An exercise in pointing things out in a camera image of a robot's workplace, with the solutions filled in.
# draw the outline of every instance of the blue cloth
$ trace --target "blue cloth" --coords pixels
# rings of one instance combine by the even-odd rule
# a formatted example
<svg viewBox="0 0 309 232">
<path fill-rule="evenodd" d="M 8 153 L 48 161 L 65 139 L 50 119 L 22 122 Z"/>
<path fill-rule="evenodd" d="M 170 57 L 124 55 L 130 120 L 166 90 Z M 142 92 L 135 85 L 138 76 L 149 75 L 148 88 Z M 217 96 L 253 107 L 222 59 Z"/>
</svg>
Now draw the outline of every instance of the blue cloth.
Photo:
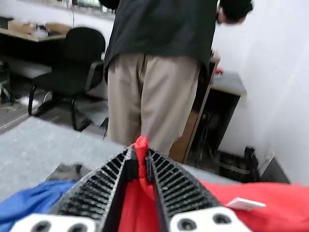
<svg viewBox="0 0 309 232">
<path fill-rule="evenodd" d="M 46 181 L 4 200 L 0 203 L 0 232 L 10 231 L 16 221 L 32 213 L 47 213 L 74 184 L 72 181 Z"/>
</svg>

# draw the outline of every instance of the screw hole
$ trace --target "screw hole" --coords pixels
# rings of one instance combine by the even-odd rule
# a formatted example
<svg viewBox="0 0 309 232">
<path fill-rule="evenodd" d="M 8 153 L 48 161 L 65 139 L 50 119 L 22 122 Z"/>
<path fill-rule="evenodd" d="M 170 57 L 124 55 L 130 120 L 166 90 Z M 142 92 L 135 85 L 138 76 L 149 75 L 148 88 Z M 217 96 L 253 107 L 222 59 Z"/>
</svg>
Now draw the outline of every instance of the screw hole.
<svg viewBox="0 0 309 232">
<path fill-rule="evenodd" d="M 69 229 L 69 232 L 87 232 L 87 227 L 84 224 L 76 224 Z"/>
<path fill-rule="evenodd" d="M 213 221 L 216 223 L 216 224 L 229 224 L 232 222 L 232 220 L 224 215 L 224 214 L 216 214 L 213 216 Z"/>
<path fill-rule="evenodd" d="M 32 228 L 31 232 L 48 232 L 50 227 L 49 221 L 40 221 Z"/>
<path fill-rule="evenodd" d="M 180 231 L 192 231 L 197 228 L 197 225 L 194 221 L 190 219 L 181 219 L 178 222 L 178 229 Z"/>
</svg>

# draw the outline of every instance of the red fabric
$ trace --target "red fabric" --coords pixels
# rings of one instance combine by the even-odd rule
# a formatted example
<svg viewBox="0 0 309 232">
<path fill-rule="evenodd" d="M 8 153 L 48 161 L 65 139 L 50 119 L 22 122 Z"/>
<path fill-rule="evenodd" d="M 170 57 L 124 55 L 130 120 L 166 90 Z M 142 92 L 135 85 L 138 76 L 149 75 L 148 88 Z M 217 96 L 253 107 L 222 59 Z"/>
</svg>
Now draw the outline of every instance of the red fabric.
<svg viewBox="0 0 309 232">
<path fill-rule="evenodd" d="M 133 144 L 139 160 L 140 179 L 128 184 L 120 232 L 159 232 L 153 188 L 146 181 L 146 138 Z M 224 205 L 235 197 L 265 203 L 263 209 L 235 210 L 254 232 L 309 232 L 309 188 L 276 183 L 214 185 L 202 183 Z"/>
</svg>

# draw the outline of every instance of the khaki pants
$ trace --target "khaki pants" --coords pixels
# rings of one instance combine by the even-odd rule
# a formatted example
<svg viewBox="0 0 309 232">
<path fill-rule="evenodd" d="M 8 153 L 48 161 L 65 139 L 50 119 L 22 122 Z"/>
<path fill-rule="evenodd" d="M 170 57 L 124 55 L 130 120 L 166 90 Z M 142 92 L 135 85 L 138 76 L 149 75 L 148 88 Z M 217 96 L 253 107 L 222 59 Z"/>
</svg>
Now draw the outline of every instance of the khaki pants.
<svg viewBox="0 0 309 232">
<path fill-rule="evenodd" d="M 141 127 L 150 148 L 168 156 L 191 112 L 199 69 L 189 57 L 119 55 L 108 70 L 108 138 L 129 146 Z"/>
</svg>

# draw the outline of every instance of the man's hand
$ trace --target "man's hand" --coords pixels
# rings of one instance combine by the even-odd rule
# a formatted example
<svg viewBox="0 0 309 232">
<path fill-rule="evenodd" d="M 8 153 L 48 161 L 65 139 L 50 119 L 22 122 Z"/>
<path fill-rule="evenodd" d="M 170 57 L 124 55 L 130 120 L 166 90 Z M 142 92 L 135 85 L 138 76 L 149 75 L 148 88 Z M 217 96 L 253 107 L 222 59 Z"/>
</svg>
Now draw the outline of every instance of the man's hand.
<svg viewBox="0 0 309 232">
<path fill-rule="evenodd" d="M 217 22 L 219 24 L 222 24 L 222 23 L 225 23 L 225 24 L 230 24 L 230 25 L 233 25 L 233 24 L 242 24 L 245 20 L 246 20 L 246 16 L 241 18 L 240 20 L 238 21 L 232 21 L 232 20 L 229 20 L 225 14 L 223 13 L 223 10 L 222 10 L 222 7 L 218 7 L 217 8 Z"/>
</svg>

